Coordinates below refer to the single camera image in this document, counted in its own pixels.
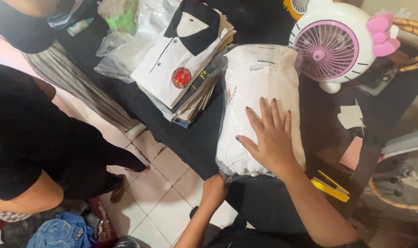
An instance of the pink bow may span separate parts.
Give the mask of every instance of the pink bow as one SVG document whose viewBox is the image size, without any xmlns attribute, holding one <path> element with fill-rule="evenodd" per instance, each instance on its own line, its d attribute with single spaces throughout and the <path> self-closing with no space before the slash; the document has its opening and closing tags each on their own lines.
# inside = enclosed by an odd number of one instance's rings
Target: pink bow
<svg viewBox="0 0 418 248">
<path fill-rule="evenodd" d="M 376 14 L 367 22 L 368 31 L 374 42 L 373 54 L 376 57 L 383 57 L 394 53 L 399 47 L 398 39 L 391 38 L 390 29 L 394 22 L 394 15 L 391 12 Z"/>
</svg>

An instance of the pink paper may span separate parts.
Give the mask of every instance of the pink paper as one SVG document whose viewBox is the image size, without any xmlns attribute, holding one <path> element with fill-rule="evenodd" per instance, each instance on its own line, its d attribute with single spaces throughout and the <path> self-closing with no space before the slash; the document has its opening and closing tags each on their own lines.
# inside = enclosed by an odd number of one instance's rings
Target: pink paper
<svg viewBox="0 0 418 248">
<path fill-rule="evenodd" d="M 349 144 L 349 147 L 345 151 L 341 160 L 339 160 L 339 163 L 343 164 L 344 166 L 347 166 L 352 170 L 356 170 L 356 167 L 359 164 L 359 156 L 360 150 L 362 149 L 362 141 L 362 138 L 356 136 L 351 142 L 351 144 Z"/>
</svg>

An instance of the small fan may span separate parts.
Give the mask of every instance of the small fan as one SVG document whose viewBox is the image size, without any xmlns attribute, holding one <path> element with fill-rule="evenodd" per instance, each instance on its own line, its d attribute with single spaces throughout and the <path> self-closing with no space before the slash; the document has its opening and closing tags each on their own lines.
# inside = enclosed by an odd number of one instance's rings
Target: small fan
<svg viewBox="0 0 418 248">
<path fill-rule="evenodd" d="M 307 12 L 310 0 L 284 0 L 283 7 L 297 21 Z"/>
<path fill-rule="evenodd" d="M 338 92 L 341 83 L 365 72 L 376 56 L 400 46 L 391 13 L 371 18 L 353 5 L 333 0 L 311 0 L 307 9 L 295 24 L 289 45 L 303 53 L 303 73 L 328 93 Z"/>
</svg>

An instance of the black collar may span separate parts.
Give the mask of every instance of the black collar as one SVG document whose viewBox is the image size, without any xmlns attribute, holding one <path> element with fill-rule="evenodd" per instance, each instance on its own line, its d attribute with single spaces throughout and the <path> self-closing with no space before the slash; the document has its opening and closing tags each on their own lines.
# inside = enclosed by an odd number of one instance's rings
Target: black collar
<svg viewBox="0 0 418 248">
<path fill-rule="evenodd" d="M 179 37 L 186 49 L 196 56 L 204 51 L 218 37 L 220 15 L 205 4 L 196 2 L 195 0 L 183 0 L 174 13 L 173 19 L 164 33 L 164 37 L 178 37 L 177 26 L 180 23 L 182 12 L 195 16 L 195 18 L 208 25 L 207 28 L 195 34 Z"/>
</svg>

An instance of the black table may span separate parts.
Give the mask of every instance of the black table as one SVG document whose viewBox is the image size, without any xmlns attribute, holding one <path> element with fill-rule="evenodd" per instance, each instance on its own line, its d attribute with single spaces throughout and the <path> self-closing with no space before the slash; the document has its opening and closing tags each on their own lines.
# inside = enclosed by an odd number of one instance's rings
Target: black table
<svg viewBox="0 0 418 248">
<path fill-rule="evenodd" d="M 280 0 L 207 0 L 207 4 L 226 14 L 238 31 L 237 44 L 287 45 L 294 20 L 283 10 Z M 113 97 L 133 118 L 142 121 L 157 141 L 171 148 L 203 179 L 218 173 L 215 164 L 217 139 L 222 116 L 222 88 L 218 85 L 207 109 L 196 118 L 189 129 L 168 122 L 142 93 L 135 83 L 126 84 L 96 73 L 93 68 L 100 62 L 96 57 L 108 26 L 90 9 L 84 15 L 94 17 L 92 25 L 75 37 L 60 32 L 58 40 L 73 55 L 74 62 L 96 84 Z M 336 94 L 322 91 L 318 84 L 300 76 L 301 136 L 306 155 L 307 175 L 321 169 L 347 189 L 350 200 L 340 202 L 329 197 L 330 203 L 345 217 L 349 217 L 357 199 L 374 172 L 382 145 L 389 131 L 399 121 L 418 94 L 418 70 L 398 74 L 376 98 L 371 98 L 348 84 Z M 348 130 L 339 123 L 337 114 L 341 105 L 354 105 L 358 100 L 364 115 L 364 144 L 360 162 L 350 179 L 325 162 L 316 153 L 331 147 L 345 151 L 352 139 Z M 285 186 L 275 180 L 257 179 L 231 185 L 228 203 L 254 227 L 274 232 L 305 232 Z"/>
</svg>

